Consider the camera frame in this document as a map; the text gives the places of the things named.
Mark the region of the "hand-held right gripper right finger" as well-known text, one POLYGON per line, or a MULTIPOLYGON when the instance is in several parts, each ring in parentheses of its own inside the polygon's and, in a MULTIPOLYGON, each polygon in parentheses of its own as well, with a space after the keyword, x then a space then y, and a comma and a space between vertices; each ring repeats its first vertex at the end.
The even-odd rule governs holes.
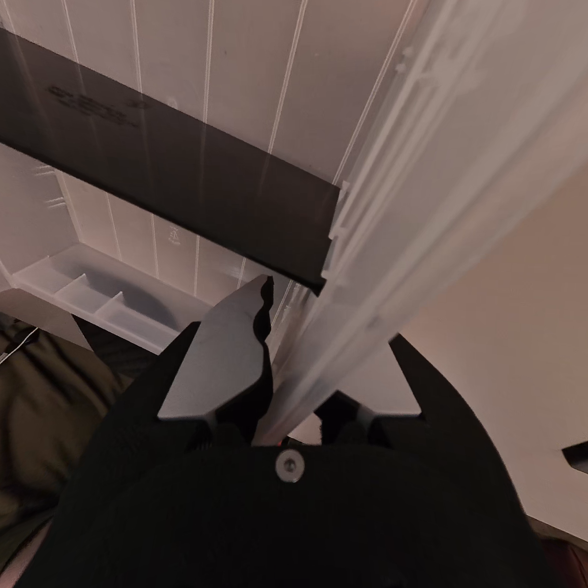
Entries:
POLYGON ((369 437, 379 417, 417 416, 421 408, 390 343, 351 370, 339 387, 315 410, 322 445, 333 444, 344 430, 369 437))

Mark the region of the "clear plastic bin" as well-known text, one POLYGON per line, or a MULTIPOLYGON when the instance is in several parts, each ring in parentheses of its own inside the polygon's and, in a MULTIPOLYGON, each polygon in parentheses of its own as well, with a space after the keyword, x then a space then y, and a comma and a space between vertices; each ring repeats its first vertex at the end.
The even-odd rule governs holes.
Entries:
POLYGON ((326 283, 254 443, 316 408, 379 341, 480 259, 582 161, 587 1, 444 1, 336 204, 326 283))

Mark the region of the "person's olive shirt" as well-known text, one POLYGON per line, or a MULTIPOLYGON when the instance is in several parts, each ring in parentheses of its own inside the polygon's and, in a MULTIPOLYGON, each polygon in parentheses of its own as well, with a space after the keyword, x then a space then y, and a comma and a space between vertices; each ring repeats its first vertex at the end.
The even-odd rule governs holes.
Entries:
POLYGON ((94 431, 132 379, 22 321, 1 327, 1 568, 52 517, 94 431))

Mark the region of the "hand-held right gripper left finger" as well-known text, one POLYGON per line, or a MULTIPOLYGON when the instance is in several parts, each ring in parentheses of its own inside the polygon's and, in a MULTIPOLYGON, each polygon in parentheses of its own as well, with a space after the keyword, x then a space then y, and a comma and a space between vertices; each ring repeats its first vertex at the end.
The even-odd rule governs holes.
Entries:
POLYGON ((212 307, 158 412, 163 421, 202 420, 238 428, 251 443, 273 396, 266 339, 274 279, 260 275, 212 307))

